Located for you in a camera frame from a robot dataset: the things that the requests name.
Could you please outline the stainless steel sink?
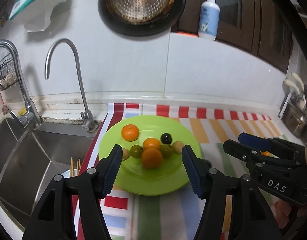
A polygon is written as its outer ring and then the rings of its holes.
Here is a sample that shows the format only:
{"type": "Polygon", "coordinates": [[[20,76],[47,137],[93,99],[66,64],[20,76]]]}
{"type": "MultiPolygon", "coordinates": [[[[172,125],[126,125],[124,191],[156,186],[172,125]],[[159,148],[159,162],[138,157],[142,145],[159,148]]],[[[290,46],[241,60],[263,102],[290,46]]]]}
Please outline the stainless steel sink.
{"type": "Polygon", "coordinates": [[[26,227],[53,176],[68,171],[72,159],[83,160],[94,137],[80,125],[0,121],[0,201],[16,222],[26,227]]]}

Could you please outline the cream handled saucepan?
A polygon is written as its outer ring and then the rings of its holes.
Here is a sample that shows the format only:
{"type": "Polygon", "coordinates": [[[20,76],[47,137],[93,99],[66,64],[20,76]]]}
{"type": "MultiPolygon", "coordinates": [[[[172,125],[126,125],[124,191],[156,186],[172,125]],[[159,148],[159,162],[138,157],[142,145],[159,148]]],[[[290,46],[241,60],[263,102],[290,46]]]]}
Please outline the cream handled saucepan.
{"type": "Polygon", "coordinates": [[[291,72],[291,76],[283,81],[283,90],[285,94],[290,94],[290,99],[299,110],[305,110],[304,83],[299,75],[291,72]]]}

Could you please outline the chopsticks in holder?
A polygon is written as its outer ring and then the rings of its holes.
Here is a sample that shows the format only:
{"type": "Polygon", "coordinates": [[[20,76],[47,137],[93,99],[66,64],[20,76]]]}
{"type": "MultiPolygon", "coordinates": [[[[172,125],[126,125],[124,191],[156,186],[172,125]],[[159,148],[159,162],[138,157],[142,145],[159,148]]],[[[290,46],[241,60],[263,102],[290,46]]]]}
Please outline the chopsticks in holder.
{"type": "Polygon", "coordinates": [[[70,177],[78,176],[80,170],[81,170],[81,160],[77,159],[77,161],[75,161],[74,158],[71,157],[71,159],[70,159],[69,176],[70,177]]]}

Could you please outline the blue white soap dispenser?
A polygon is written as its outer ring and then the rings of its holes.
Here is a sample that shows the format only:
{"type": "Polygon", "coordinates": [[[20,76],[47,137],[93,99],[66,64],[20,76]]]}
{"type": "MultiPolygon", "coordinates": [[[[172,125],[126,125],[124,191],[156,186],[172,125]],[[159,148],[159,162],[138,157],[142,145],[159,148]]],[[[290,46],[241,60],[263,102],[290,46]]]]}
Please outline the blue white soap dispenser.
{"type": "Polygon", "coordinates": [[[220,7],[216,0],[206,0],[201,4],[198,36],[214,41],[218,32],[220,7]]]}

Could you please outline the black frying pan hanging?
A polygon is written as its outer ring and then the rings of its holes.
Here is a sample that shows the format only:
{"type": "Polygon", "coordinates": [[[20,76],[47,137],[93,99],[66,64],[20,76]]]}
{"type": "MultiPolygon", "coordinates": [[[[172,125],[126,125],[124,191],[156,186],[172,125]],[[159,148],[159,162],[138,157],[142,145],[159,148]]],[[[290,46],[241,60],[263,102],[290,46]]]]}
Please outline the black frying pan hanging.
{"type": "Polygon", "coordinates": [[[182,16],[186,0],[174,0],[170,11],[160,18],[143,25],[132,25],[122,22],[109,14],[105,8],[104,0],[98,0],[98,12],[104,24],[112,31],[133,37],[144,37],[156,35],[171,28],[182,16]]]}

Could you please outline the dark wooden window frame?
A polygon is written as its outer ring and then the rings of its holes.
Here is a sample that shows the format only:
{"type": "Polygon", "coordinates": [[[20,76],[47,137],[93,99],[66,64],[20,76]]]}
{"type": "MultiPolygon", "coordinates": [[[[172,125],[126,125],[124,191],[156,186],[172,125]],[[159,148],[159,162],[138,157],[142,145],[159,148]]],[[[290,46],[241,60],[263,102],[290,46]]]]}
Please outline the dark wooden window frame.
{"type": "MultiPolygon", "coordinates": [[[[197,35],[201,4],[186,0],[173,32],[197,35]]],[[[220,7],[217,41],[242,49],[286,73],[292,32],[272,0],[216,0],[220,7]]]]}

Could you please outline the green fruit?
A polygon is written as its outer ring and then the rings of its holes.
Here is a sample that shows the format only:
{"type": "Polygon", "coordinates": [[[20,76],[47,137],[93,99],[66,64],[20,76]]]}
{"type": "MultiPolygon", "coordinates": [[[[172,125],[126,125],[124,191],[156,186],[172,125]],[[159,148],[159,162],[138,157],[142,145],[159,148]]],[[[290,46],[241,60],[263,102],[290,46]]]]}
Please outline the green fruit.
{"type": "Polygon", "coordinates": [[[160,152],[162,157],[165,159],[171,157],[174,153],[173,148],[169,144],[162,144],[160,147],[160,152]]]}
{"type": "Polygon", "coordinates": [[[143,148],[140,145],[133,145],[130,148],[130,156],[135,159],[141,158],[141,154],[143,153],[143,148]]]}

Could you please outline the green plastic plate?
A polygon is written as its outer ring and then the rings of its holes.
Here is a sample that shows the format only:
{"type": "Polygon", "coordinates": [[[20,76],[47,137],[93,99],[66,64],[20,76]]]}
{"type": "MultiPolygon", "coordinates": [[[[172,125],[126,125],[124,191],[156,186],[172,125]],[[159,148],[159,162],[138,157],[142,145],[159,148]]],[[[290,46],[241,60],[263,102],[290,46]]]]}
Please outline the green plastic plate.
{"type": "MultiPolygon", "coordinates": [[[[147,138],[160,139],[163,133],[169,133],[173,141],[181,141],[190,145],[197,157],[202,157],[200,145],[193,133],[179,121],[155,115],[140,115],[121,120],[104,134],[99,145],[99,159],[108,157],[114,145],[130,150],[133,145],[142,145],[147,138]],[[139,137],[133,142],[124,140],[121,129],[134,124],[139,129],[139,137]]],[[[189,182],[180,154],[173,154],[163,159],[160,167],[148,170],[140,159],[133,157],[122,161],[115,185],[142,196],[159,196],[171,193],[189,182]]]]}

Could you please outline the small orange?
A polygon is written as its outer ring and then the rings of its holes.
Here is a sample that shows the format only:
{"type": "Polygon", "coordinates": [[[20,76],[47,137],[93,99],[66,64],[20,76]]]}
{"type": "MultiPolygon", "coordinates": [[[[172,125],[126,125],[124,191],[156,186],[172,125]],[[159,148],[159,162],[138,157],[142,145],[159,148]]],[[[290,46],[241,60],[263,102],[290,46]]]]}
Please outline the small orange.
{"type": "Polygon", "coordinates": [[[271,157],[272,156],[272,154],[270,153],[270,152],[268,152],[268,151],[265,151],[265,152],[260,152],[261,153],[261,155],[264,155],[264,156],[267,156],[267,157],[271,157]]]}

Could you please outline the colourful striped tablecloth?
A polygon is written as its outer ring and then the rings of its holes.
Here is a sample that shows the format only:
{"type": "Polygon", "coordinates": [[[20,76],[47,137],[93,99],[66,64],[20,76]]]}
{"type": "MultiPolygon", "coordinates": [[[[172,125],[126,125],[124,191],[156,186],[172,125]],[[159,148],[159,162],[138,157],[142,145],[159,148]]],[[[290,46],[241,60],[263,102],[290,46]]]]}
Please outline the colourful striped tablecloth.
{"type": "MultiPolygon", "coordinates": [[[[94,167],[109,155],[114,145],[131,148],[121,129],[134,124],[140,134],[136,144],[170,133],[173,141],[189,144],[196,155],[207,159],[226,176],[247,173],[245,164],[226,154],[222,144],[237,140],[240,133],[292,140],[283,122],[265,114],[199,107],[109,103],[107,115],[95,136],[82,170],[94,167]]],[[[100,201],[112,239],[193,239],[204,209],[194,194],[182,158],[173,154],[159,168],[147,170],[141,161],[123,161],[114,187],[100,201]]]]}

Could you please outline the orange front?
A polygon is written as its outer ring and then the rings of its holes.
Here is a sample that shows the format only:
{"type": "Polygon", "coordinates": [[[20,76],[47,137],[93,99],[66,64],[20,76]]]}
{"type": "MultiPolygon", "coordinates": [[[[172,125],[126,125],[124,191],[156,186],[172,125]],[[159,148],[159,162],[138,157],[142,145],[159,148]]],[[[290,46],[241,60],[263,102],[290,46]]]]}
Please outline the orange front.
{"type": "Polygon", "coordinates": [[[147,138],[143,142],[143,149],[147,150],[149,148],[159,150],[161,148],[161,142],[156,138],[147,138]]]}

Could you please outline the large orange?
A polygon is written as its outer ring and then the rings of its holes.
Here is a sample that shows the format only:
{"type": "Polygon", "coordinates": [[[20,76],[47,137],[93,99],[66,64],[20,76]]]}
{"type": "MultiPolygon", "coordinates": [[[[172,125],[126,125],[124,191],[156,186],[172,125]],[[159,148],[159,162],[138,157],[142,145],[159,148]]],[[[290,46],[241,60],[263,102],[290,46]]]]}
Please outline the large orange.
{"type": "Polygon", "coordinates": [[[161,152],[155,148],[148,148],[141,154],[141,164],[148,170],[160,167],[162,160],[161,152]]]}

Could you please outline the dark plum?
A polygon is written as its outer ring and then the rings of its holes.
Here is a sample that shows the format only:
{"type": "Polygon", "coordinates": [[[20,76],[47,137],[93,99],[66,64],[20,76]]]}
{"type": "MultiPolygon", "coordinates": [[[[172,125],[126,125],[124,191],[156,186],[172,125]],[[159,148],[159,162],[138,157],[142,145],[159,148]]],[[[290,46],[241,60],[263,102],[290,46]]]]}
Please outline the dark plum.
{"type": "Polygon", "coordinates": [[[168,145],[172,144],[173,142],[172,136],[169,133],[163,133],[160,137],[160,140],[162,144],[168,144],[168,145]]]}
{"type": "Polygon", "coordinates": [[[204,159],[204,162],[207,164],[207,166],[208,166],[209,168],[212,167],[211,162],[210,162],[209,160],[204,159]]]}

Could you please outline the steel cooking pot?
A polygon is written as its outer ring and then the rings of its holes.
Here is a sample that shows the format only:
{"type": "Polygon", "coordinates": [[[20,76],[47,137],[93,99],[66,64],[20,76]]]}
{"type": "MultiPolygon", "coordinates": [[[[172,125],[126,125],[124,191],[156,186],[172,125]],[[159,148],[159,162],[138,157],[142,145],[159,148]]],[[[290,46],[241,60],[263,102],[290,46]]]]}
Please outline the steel cooking pot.
{"type": "Polygon", "coordinates": [[[298,139],[302,139],[307,131],[307,118],[292,102],[287,104],[282,120],[288,130],[298,139]]]}

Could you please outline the dark plum front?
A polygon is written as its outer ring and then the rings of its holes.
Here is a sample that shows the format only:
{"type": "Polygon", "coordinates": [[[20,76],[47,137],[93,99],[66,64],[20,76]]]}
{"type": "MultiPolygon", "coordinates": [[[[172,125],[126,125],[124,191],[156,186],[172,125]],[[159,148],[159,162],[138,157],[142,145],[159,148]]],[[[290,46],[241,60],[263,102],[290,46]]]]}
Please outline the dark plum front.
{"type": "Polygon", "coordinates": [[[173,142],[172,136],[169,133],[163,133],[160,137],[160,140],[162,144],[168,144],[168,145],[172,144],[173,142]]]}

